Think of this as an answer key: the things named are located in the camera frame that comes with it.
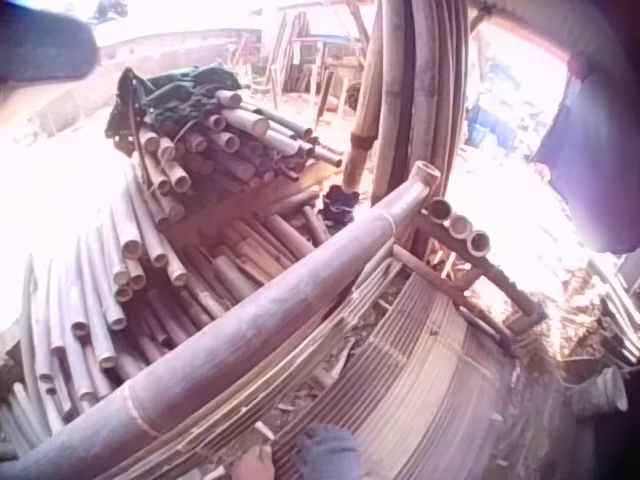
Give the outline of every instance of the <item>gray bucket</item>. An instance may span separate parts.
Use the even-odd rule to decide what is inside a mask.
[[[576,417],[587,418],[629,408],[627,393],[620,370],[605,368],[569,393],[569,400]]]

